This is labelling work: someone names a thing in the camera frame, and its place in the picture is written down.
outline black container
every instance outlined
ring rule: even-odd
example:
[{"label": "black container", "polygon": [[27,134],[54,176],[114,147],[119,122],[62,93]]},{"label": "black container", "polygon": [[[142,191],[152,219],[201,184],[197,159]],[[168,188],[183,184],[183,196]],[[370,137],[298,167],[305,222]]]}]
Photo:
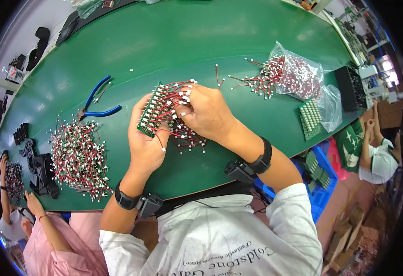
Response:
[{"label": "black container", "polygon": [[344,111],[366,110],[366,95],[360,76],[348,66],[341,67],[334,73],[341,93],[341,105]]}]

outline blue bin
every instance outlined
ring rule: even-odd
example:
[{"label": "blue bin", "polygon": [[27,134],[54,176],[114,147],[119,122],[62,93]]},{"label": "blue bin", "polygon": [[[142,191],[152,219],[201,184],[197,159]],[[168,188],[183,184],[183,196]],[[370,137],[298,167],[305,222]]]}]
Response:
[{"label": "blue bin", "polygon": [[[329,198],[331,198],[331,195],[338,181],[338,176],[335,173],[334,169],[332,168],[326,155],[323,153],[319,145],[313,146],[312,151],[315,153],[318,165],[329,174],[329,178],[331,179],[329,186],[327,187],[327,190],[317,185],[315,189],[312,191],[312,193],[310,193],[309,190],[306,188],[309,194],[309,201],[311,202],[312,218],[314,223],[316,223],[318,221],[318,218],[320,218],[320,215],[323,212],[324,208],[326,207]],[[291,159],[291,161],[292,163],[295,164],[300,174],[303,174],[304,170],[303,168],[300,167],[300,164],[298,164],[293,159]],[[268,199],[270,202],[274,200],[275,197],[274,190],[271,187],[264,185],[263,182],[261,182],[261,180],[258,177],[255,179],[254,185],[260,188],[265,193],[266,199]]]}]

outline orange object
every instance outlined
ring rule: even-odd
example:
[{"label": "orange object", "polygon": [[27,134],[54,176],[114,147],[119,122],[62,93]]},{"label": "orange object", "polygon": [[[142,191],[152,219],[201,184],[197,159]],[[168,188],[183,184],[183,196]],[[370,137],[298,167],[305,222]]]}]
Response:
[{"label": "orange object", "polygon": [[312,3],[311,3],[311,1],[309,1],[309,0],[304,0],[304,1],[301,3],[301,6],[302,6],[305,10],[310,11],[311,8],[312,8]]}]

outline wire cutter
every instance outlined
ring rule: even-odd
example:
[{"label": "wire cutter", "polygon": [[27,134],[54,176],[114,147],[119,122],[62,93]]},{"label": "wire cutter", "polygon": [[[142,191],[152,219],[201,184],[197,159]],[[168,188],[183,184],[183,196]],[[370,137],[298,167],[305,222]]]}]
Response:
[{"label": "wire cutter", "polygon": [[97,92],[97,90],[100,88],[100,86],[102,86],[102,84],[104,84],[107,80],[109,80],[111,78],[110,75],[107,75],[106,77],[104,77],[95,87],[94,89],[91,91],[91,94],[88,97],[88,100],[85,102],[85,107],[83,107],[82,109],[79,109],[77,111],[77,117],[79,118],[79,120],[83,120],[86,116],[93,116],[93,117],[106,117],[106,116],[110,116],[112,114],[115,114],[116,112],[118,112],[121,109],[121,106],[116,106],[115,108],[105,111],[105,112],[89,112],[87,111],[88,106],[90,105],[92,98],[94,97],[95,92]]}]

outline green tabletop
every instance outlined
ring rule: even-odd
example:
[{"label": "green tabletop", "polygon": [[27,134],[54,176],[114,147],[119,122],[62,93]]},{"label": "green tabletop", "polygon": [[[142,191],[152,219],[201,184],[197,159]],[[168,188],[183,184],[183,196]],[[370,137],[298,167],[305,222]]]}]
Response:
[{"label": "green tabletop", "polygon": [[[99,122],[100,138],[106,141],[110,186],[115,187],[129,166],[126,131],[133,105],[159,81],[194,78],[199,84],[216,87],[217,63],[219,78],[226,78],[222,93],[234,116],[287,156],[296,155],[331,133],[323,131],[306,142],[297,112],[299,100],[278,94],[264,100],[245,86],[231,91],[239,83],[227,78],[256,75],[259,69],[243,58],[266,61],[277,40],[286,49],[320,62],[326,70],[335,70],[350,59],[330,24],[279,0],[141,2],[118,9],[73,34],[34,69],[4,118],[0,154],[7,149],[11,161],[22,164],[29,190],[26,158],[18,154],[23,144],[14,145],[13,132],[22,122],[30,123],[29,136],[37,141],[38,153],[50,152],[46,132],[55,128],[57,114],[70,121],[94,85],[111,75],[110,88],[88,110],[105,111],[116,105],[122,110],[110,117],[87,119]],[[326,74],[325,84],[336,85],[335,77]],[[356,117],[357,113],[344,113],[339,128]],[[208,141],[205,154],[196,147],[180,155],[169,143],[163,165],[146,185],[148,191],[169,199],[230,181],[223,170],[229,160],[237,158],[232,152]],[[103,209],[107,200],[91,202],[89,196],[65,186],[56,200],[41,197],[47,210],[59,211]]]}]

